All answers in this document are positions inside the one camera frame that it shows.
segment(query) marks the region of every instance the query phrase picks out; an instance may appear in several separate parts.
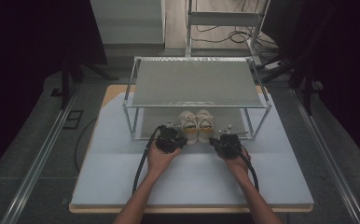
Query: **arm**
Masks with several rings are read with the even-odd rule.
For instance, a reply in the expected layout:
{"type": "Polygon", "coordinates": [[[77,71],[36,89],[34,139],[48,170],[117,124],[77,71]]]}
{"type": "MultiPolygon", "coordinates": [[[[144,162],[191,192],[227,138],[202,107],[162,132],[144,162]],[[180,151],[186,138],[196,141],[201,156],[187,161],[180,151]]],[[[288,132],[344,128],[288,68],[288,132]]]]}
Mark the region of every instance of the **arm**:
{"type": "Polygon", "coordinates": [[[118,223],[140,223],[145,212],[145,207],[150,197],[151,190],[163,172],[168,168],[172,159],[180,153],[180,149],[174,153],[166,154],[156,147],[155,141],[148,150],[148,172],[139,185],[138,189],[133,193],[121,212],[114,220],[114,224],[118,223]]]}
{"type": "MultiPolygon", "coordinates": [[[[249,160],[251,159],[251,157],[245,150],[242,151],[242,154],[249,160]]],[[[240,157],[234,160],[224,158],[221,159],[223,159],[224,162],[227,164],[227,167],[234,175],[236,181],[241,187],[244,198],[249,205],[250,213],[252,214],[255,223],[282,223],[281,220],[276,216],[276,214],[273,213],[272,209],[265,202],[259,192],[256,190],[253,183],[250,181],[250,178],[248,176],[248,167],[244,163],[244,161],[240,157]]]]}

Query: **hand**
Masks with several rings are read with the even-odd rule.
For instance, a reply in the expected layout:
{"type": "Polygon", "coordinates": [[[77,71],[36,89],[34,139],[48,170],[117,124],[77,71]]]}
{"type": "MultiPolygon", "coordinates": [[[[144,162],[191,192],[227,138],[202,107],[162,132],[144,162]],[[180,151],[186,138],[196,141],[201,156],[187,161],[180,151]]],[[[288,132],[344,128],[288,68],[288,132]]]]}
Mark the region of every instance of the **hand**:
{"type": "MultiPolygon", "coordinates": [[[[247,153],[247,151],[244,149],[242,149],[242,154],[248,160],[252,159],[252,157],[249,155],[249,153],[247,153]]],[[[237,157],[235,159],[226,159],[226,158],[223,158],[219,154],[217,154],[217,155],[219,158],[221,158],[226,163],[228,169],[235,177],[238,178],[240,176],[248,176],[249,168],[247,167],[246,163],[242,160],[241,157],[237,157]]]]}
{"type": "Polygon", "coordinates": [[[180,153],[180,148],[177,148],[173,153],[165,153],[156,146],[156,140],[151,144],[148,150],[148,173],[159,177],[169,166],[174,157],[180,153]]]}

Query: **forearm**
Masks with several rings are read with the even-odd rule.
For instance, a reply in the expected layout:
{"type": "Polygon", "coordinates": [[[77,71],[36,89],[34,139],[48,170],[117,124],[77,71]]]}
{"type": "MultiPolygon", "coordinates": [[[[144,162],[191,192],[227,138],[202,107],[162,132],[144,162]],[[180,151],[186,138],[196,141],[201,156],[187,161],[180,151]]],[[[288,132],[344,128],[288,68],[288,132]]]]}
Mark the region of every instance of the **forearm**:
{"type": "Polygon", "coordinates": [[[281,220],[273,213],[272,209],[265,202],[264,198],[259,194],[253,183],[247,175],[236,176],[237,182],[240,185],[244,198],[250,208],[253,220],[256,224],[263,223],[282,223],[281,220]]]}
{"type": "Polygon", "coordinates": [[[117,215],[114,224],[136,224],[141,222],[151,190],[158,178],[159,175],[150,173],[145,176],[144,180],[139,185],[139,188],[133,193],[121,212],[117,215]]]}

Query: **white table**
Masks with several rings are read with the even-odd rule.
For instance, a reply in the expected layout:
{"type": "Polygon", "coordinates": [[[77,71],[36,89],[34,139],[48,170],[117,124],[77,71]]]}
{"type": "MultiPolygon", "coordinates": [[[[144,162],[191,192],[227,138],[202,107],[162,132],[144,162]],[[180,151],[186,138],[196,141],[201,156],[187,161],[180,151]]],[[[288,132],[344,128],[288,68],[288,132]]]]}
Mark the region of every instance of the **white table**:
{"type": "MultiPolygon", "coordinates": [[[[132,194],[146,141],[131,140],[122,108],[125,90],[110,86],[69,208],[74,213],[117,213],[132,194]]],[[[313,198],[273,105],[252,156],[260,193],[275,212],[310,212],[313,198]]],[[[146,163],[139,183],[146,172],[146,163]]],[[[147,213],[242,213],[248,207],[213,147],[186,146],[153,188],[147,213]]]]}

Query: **metal rack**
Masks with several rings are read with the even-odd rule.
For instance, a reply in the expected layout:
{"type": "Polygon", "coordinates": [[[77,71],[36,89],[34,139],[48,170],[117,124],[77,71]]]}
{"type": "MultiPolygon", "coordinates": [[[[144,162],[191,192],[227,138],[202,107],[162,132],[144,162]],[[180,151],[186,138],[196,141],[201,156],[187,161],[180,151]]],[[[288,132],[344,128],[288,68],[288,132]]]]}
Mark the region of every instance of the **metal rack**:
{"type": "Polygon", "coordinates": [[[254,27],[251,40],[247,40],[247,46],[253,57],[256,66],[262,65],[256,52],[256,38],[261,30],[270,0],[265,0],[261,11],[257,13],[246,12],[199,12],[192,11],[192,0],[188,0],[187,10],[187,39],[186,57],[191,57],[191,26],[212,25],[212,26],[247,26],[254,27]]]}

